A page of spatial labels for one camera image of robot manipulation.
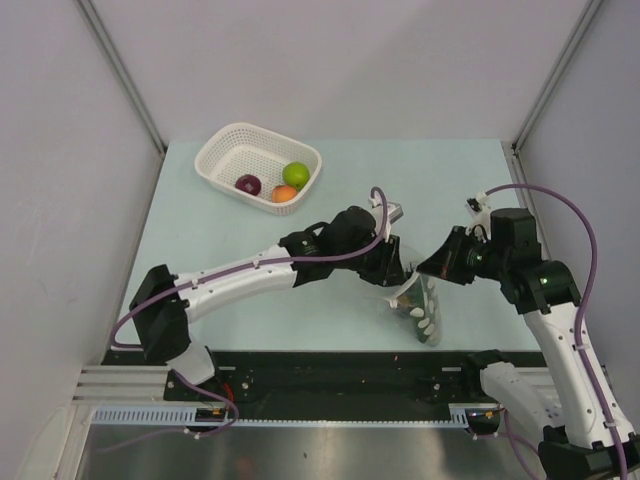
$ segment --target gray wall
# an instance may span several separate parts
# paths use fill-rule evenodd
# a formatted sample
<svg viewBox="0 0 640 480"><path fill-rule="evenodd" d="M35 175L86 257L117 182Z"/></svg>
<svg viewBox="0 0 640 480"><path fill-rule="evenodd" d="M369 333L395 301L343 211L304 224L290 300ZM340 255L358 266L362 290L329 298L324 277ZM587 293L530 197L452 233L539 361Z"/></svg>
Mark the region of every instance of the gray wall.
<svg viewBox="0 0 640 480"><path fill-rule="evenodd" d="M160 160L72 1L0 4L0 477L106 343Z"/></svg>
<svg viewBox="0 0 640 480"><path fill-rule="evenodd" d="M512 140L586 0L94 0L165 140Z"/></svg>
<svg viewBox="0 0 640 480"><path fill-rule="evenodd" d="M640 2L607 2L523 149L527 180L573 199L592 221L600 259L587 322L619 400L640 428ZM551 254L581 286L589 246L579 221L536 198Z"/></svg>

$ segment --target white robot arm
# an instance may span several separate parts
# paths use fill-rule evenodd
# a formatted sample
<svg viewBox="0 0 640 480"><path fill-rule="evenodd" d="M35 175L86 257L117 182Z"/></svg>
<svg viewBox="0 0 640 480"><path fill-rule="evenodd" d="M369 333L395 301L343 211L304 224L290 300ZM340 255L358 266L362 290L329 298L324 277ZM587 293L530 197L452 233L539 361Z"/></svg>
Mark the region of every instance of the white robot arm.
<svg viewBox="0 0 640 480"><path fill-rule="evenodd" d="M627 453L628 469L637 468L640 440L613 396L586 326L574 330L581 299L569 269L562 262L542 259L535 219L528 210L491 211L484 194L468 200L468 205L474 214L471 224L454 227L417 271L461 285L476 276L498 281L538 341L560 405L541 396L497 351L482 352L470 362L476 388L538 437L540 459L550 479L615 476L619 452L613 427ZM587 371L582 356L593 372ZM613 422L607 421L599 395L611 409Z"/></svg>
<svg viewBox="0 0 640 480"><path fill-rule="evenodd" d="M295 288L348 269L363 280L398 286L406 280L399 257L399 239L391 224L402 207L372 194L373 208L350 207L330 223L320 222L293 232L252 257L222 267L171 274L166 265L152 268L131 302L140 342L149 363L166 363L192 384L216 374L206 347L189 335L189 324L215 309L263 292ZM160 301L161 292L173 291Z"/></svg>

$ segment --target clear plastic bag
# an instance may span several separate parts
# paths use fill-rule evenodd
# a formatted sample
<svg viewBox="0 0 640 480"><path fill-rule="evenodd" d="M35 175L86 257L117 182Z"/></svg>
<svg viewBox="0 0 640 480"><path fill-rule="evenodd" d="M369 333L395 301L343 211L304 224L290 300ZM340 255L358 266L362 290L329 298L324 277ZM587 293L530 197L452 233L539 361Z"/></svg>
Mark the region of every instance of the clear plastic bag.
<svg viewBox="0 0 640 480"><path fill-rule="evenodd" d="M373 299L375 310L385 321L396 322L406 328L412 326L421 343L436 346L442 339L442 314L437 294L437 280L415 270L425 256L411 247L400 246L400 260L407 282L401 287L361 286L363 297Z"/></svg>

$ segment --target purple cable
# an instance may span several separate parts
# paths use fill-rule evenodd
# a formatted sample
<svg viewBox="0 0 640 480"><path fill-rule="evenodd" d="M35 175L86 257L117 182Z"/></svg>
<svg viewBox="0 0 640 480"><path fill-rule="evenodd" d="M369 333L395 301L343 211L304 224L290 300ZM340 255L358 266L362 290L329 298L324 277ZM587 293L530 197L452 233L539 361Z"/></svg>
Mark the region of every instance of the purple cable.
<svg viewBox="0 0 640 480"><path fill-rule="evenodd" d="M525 473L529 476L531 480L539 480L536 474L533 473L529 465L527 465L527 462L525 461L524 457L520 453L520 450L518 450L518 446L516 445L515 435L511 431L511 421L509 420L509 412L507 410L504 411L504 426L507 429L506 436L509 439L509 443L511 444L511 449L513 450L513 453L515 453L516 458L518 459L518 462L520 462L520 466L522 467L522 469L525 471ZM538 451L533 445L527 442L527 446L531 448L534 452L536 452L536 455L538 455Z"/></svg>
<svg viewBox="0 0 640 480"><path fill-rule="evenodd" d="M371 196L377 193L380 196L380 202L382 204L382 223L380 225L380 231L376 238L366 247L361 248L360 250L356 250L355 252L345 253L343 255L329 255L326 257L280 257L280 258L266 258L264 260L258 261L258 265L274 265L277 263L293 263L293 262L305 262L305 263L325 263L325 262L341 262L343 260L349 260L354 257L359 257L360 255L364 255L365 253L373 250L376 245L378 245L382 239L384 238L385 226L387 224L387 216L389 207L387 205L387 197L385 197L384 192L379 187L373 187L371 189ZM232 275L234 273L241 272L242 270L246 270L248 268L257 268L253 262L243 263L242 265L236 265L235 267L227 268L226 270L222 270L220 272L214 272L204 277L198 279L198 283L207 283L212 280L216 280L218 278L222 278L227 275ZM164 290L163 292L155 295L140 305L135 307L133 310L129 311L125 316L123 316L120 320L118 320L113 329L111 330L111 335L109 336L109 344L116 348L126 349L126 350L140 350L140 345L131 344L131 343L120 343L116 340L116 335L118 331L122 328L122 326L131 320L134 316L140 313L145 308L153 305L154 303L166 298L174 293L180 292L187 288L191 288L193 284L191 282L183 283L181 285L177 285L168 290Z"/></svg>
<svg viewBox="0 0 640 480"><path fill-rule="evenodd" d="M231 428L231 426L236 423L238 421L238 419L240 418L240 412L238 411L238 407L236 407L236 405L230 401L227 398L224 398L220 395L217 395L213 392L209 392L203 388L200 388L194 384L192 384L191 382L189 382L186 378L184 378L182 375L180 375L178 372L174 372L176 377L178 377L178 379L186 386L189 387L191 390L200 393L201 395L206 395L207 397L210 397L214 400L217 400L219 402L224 403L229 409L233 410L233 418L231 420L229 420L227 423L220 425L219 427L217 427L215 430L211 430L209 432L204 432L204 433L199 433L199 434L195 434L193 435L194 437L197 438L205 438L205 437L210 437L212 435L217 435L218 433L222 433L225 430L228 430L229 428ZM162 430L155 430L153 432L149 432L149 433L145 433L144 435L140 435L139 437L136 438L132 438L130 440L126 440L124 442L118 443L116 445L112 445L110 447L106 447L106 448L99 448L96 450L97 453L111 453L114 452L116 450L119 450L121 448L124 447L128 447L130 445L134 445L138 442L142 442L144 440L147 440L149 438L153 438L153 437L157 437L159 435L164 435L165 433L185 433L185 429L183 428L163 428Z"/></svg>
<svg viewBox="0 0 640 480"><path fill-rule="evenodd" d="M584 341L582 340L582 325L584 324L584 312L587 308L587 304L589 303L589 298L591 297L591 291L593 290L593 283L596 278L596 270L598 268L598 244L596 242L596 235L593 231L593 227L591 223L587 219L587 217L582 213L582 211L577 207L575 203L566 198L563 195L560 195L553 190L550 190L545 187L540 187L538 185L529 185L528 183L512 183L507 185L500 185L499 187L492 188L486 191L487 195L492 195L496 192L500 192L502 190L511 190L511 189L525 189L532 190L536 192L546 193L567 205L573 212L580 218L582 224L587 230L587 234L589 235L589 242L591 243L591 267L589 268L589 276L587 278L587 285L584 289L584 294L582 298L582 303L578 307L578 311L576 312L575 324L573 327L574 337L577 346L584 345ZM609 431L611 432L611 438L613 439L613 443L616 447L616 452L618 453L618 460L620 462L620 480L627 480L627 457L624 453L624 447L622 445L622 440L620 438L620 433L618 432L617 427L615 426L615 419L613 418L613 413L611 408L609 407L609 402L604 395L604 391L598 382L598 378L596 376L596 372L589 361L589 357L584 349L579 349L578 354L580 355L580 359L584 364L584 368L587 372L587 376L591 381L591 385L593 386L593 390L598 397L598 401L600 402L600 406L602 407L602 411L604 413L604 418L608 424L613 425L609 427Z"/></svg>

